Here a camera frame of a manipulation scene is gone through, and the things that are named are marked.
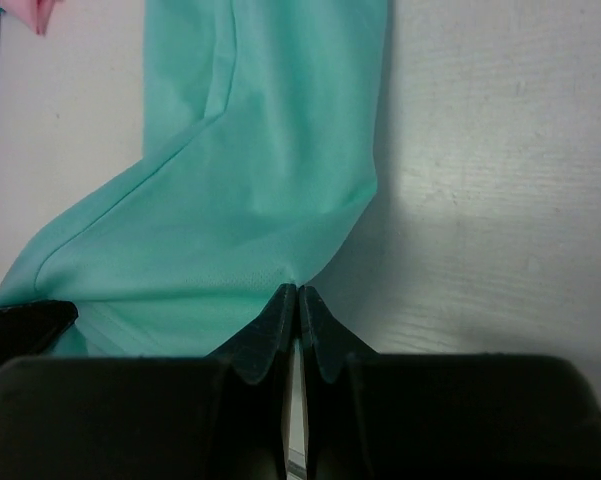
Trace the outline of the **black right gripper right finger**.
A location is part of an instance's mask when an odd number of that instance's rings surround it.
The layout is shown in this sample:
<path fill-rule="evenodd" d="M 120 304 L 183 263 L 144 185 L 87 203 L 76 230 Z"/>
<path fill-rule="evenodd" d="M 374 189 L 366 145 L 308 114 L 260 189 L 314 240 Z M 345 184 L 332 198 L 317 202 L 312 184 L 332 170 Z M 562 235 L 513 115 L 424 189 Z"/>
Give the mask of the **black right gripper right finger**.
<path fill-rule="evenodd" d="M 601 406 L 568 361 L 385 354 L 298 296 L 311 479 L 601 479 Z"/>

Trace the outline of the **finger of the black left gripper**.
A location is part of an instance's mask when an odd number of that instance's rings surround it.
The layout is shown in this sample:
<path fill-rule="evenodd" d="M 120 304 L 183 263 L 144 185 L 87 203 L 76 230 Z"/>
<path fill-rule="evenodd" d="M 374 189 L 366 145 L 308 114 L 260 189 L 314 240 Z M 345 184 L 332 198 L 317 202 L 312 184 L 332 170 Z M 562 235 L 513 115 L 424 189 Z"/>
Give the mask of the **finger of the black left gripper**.
<path fill-rule="evenodd" d="M 0 367 L 17 357 L 44 353 L 77 318 L 77 307 L 66 301 L 0 308 Z"/>

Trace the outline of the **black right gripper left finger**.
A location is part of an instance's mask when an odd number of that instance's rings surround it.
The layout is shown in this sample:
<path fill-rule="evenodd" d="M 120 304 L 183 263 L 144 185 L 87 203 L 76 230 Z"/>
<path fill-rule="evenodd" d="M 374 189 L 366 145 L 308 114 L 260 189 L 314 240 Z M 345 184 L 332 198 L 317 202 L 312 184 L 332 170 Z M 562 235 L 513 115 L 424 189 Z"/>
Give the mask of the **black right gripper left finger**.
<path fill-rule="evenodd" d="M 0 367 L 0 479 L 283 479 L 296 289 L 203 357 Z"/>

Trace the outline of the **teal t-shirt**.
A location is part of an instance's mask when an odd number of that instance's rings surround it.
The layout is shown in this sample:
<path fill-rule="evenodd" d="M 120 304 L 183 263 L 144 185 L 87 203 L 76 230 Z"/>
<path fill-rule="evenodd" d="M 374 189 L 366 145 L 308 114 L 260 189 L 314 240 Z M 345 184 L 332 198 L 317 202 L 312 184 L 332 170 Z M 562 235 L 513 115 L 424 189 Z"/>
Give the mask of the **teal t-shirt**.
<path fill-rule="evenodd" d="M 0 307 L 56 355 L 199 356 L 341 247 L 377 190 L 384 1 L 150 1 L 144 155 L 41 229 Z"/>

